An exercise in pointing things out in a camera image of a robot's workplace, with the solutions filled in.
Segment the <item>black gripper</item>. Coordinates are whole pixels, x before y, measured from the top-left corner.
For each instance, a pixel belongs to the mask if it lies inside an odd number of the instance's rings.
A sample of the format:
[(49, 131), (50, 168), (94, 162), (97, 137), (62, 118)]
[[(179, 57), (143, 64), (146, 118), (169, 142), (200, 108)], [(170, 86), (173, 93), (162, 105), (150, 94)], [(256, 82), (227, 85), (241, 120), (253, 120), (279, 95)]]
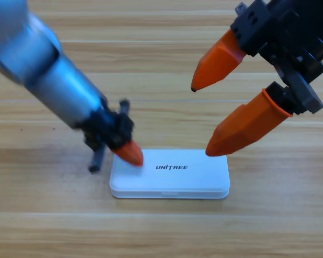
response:
[(196, 92), (226, 78), (246, 54), (274, 66), (286, 86), (266, 88), (289, 114), (316, 113), (323, 103), (310, 83), (323, 73), (323, 1), (254, 1), (200, 59), (191, 83)]
[(99, 109), (82, 124), (85, 144), (93, 151), (88, 167), (91, 173), (101, 170), (106, 147), (130, 165), (142, 167), (144, 164), (142, 150), (132, 141), (134, 122), (129, 118), (130, 102), (122, 99), (119, 105), (116, 112), (101, 100)]

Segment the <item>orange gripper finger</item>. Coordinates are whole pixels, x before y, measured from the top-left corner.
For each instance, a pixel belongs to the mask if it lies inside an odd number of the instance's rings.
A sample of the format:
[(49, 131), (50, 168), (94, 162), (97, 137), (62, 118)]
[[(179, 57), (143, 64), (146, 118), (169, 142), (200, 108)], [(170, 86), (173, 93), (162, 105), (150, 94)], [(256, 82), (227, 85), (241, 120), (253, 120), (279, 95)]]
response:
[(217, 125), (206, 155), (228, 155), (253, 144), (292, 117), (295, 107), (290, 91), (273, 82)]

